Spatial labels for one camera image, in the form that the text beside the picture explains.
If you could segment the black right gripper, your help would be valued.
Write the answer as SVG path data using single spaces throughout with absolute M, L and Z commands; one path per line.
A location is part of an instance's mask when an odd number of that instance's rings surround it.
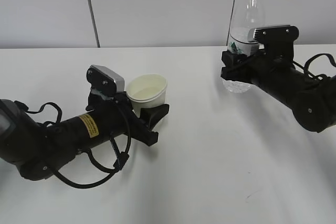
M 220 75 L 226 81 L 253 84 L 259 88 L 293 88 L 296 86 L 293 56 L 292 41 L 268 42 L 252 57 L 226 50 L 222 52 L 225 66 L 248 65 L 222 67 Z

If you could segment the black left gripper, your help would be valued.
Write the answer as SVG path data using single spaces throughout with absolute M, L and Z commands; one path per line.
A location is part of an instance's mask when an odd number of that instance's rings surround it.
M 169 113 L 169 109 L 168 104 L 140 109 L 140 104 L 131 100 L 126 92 L 110 98 L 90 92 L 86 107 L 101 136 L 125 134 L 147 146 L 158 142 L 159 133 L 153 128 Z

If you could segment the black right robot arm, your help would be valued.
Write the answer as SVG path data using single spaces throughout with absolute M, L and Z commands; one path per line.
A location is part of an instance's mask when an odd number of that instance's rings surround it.
M 265 44 L 251 56 L 226 50 L 220 75 L 226 81 L 255 85 L 288 107 L 304 129 L 320 133 L 335 125 L 335 77 L 309 71 L 310 64 L 322 56 L 335 66 L 329 53 L 298 64 L 291 42 Z

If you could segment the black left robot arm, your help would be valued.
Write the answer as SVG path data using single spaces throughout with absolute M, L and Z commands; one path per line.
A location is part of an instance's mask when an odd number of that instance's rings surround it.
M 1 100 L 1 159 L 16 166 L 21 177 L 38 181 L 59 174 L 60 169 L 81 153 L 110 142 L 116 155 L 112 168 L 97 161 L 93 165 L 113 175 L 129 158 L 129 149 L 120 151 L 115 139 L 125 135 L 147 146 L 158 141 L 154 127 L 168 114 L 168 104 L 143 108 L 136 115 L 125 93 L 111 98 L 90 94 L 86 112 L 62 120 L 58 110 L 54 122 L 36 122 L 29 108 L 19 102 Z

